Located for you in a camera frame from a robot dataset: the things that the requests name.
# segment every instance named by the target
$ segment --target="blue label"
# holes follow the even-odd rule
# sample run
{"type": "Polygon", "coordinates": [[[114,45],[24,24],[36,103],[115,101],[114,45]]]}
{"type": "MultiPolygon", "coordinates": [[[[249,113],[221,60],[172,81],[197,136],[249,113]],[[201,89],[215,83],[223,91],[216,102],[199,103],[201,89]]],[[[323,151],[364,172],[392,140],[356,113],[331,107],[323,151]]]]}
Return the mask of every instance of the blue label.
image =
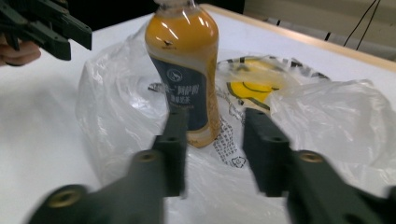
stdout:
{"type": "Polygon", "coordinates": [[[202,129],[207,124],[206,76],[198,71],[151,58],[163,81],[169,109],[189,110],[188,130],[202,129]]]}

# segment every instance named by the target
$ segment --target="plastic bottle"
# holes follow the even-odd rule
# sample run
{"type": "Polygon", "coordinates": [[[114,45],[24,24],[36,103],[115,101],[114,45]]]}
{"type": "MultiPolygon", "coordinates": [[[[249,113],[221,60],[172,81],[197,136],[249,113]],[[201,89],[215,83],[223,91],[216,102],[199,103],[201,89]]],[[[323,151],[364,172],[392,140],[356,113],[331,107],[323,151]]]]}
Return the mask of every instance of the plastic bottle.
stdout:
{"type": "Polygon", "coordinates": [[[159,8],[145,40],[148,55],[165,86],[168,108],[189,111],[187,138],[204,147],[219,134],[215,73],[218,26],[193,0],[154,0],[159,8]]]}

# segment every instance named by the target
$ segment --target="clear plastic bag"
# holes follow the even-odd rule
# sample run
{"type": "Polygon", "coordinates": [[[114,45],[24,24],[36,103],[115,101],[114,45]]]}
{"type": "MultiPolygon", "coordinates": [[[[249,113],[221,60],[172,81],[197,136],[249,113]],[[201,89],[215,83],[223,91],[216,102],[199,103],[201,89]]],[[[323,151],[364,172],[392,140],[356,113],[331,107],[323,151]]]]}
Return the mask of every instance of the clear plastic bag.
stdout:
{"type": "MultiPolygon", "coordinates": [[[[125,175],[130,157],[150,148],[167,118],[161,80],[145,49],[145,27],[88,60],[79,83],[76,114],[92,144],[92,166],[103,185],[125,175]]],[[[226,51],[220,49],[219,55],[226,51]]],[[[188,148],[187,197],[165,200],[166,223],[288,223],[284,199],[258,192],[241,150],[246,107],[270,114],[293,148],[329,154],[351,183],[376,191],[396,182],[395,116],[369,82],[331,82],[295,59],[239,56],[218,63],[221,134],[208,147],[188,148]],[[249,89],[270,90],[264,96],[244,95],[238,88],[246,83],[249,89]],[[329,111],[332,117],[325,116],[329,111]],[[371,130],[367,135],[350,131],[366,129],[371,130]],[[370,137],[362,142],[365,136],[370,137]],[[334,147],[325,147],[328,141],[334,147]],[[375,186],[367,185],[368,180],[375,180],[375,186]]]]}

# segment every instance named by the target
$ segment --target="human hand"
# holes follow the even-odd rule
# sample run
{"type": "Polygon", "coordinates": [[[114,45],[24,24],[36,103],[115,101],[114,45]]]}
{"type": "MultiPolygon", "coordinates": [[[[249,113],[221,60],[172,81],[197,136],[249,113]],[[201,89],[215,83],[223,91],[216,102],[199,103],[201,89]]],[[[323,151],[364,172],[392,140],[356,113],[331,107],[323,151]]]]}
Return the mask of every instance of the human hand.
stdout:
{"type": "Polygon", "coordinates": [[[20,42],[20,50],[15,50],[7,44],[3,36],[0,39],[0,66],[9,64],[21,66],[30,63],[41,56],[40,47],[33,41],[20,42]]]}

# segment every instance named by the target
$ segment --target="table surface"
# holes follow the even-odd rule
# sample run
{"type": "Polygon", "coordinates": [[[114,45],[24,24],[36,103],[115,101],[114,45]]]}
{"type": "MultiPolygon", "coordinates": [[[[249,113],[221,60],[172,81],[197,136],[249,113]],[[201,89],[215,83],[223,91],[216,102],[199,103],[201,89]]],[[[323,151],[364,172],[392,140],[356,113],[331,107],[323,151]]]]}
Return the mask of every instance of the table surface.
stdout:
{"type": "MultiPolygon", "coordinates": [[[[221,49],[296,58],[332,80],[370,79],[396,106],[396,63],[300,35],[210,5],[221,49]]],[[[68,184],[91,190],[100,183],[75,106],[84,63],[124,41],[151,14],[93,33],[92,50],[71,42],[72,60],[43,51],[23,67],[0,68],[0,223],[22,224],[50,191],[68,184]]]]}

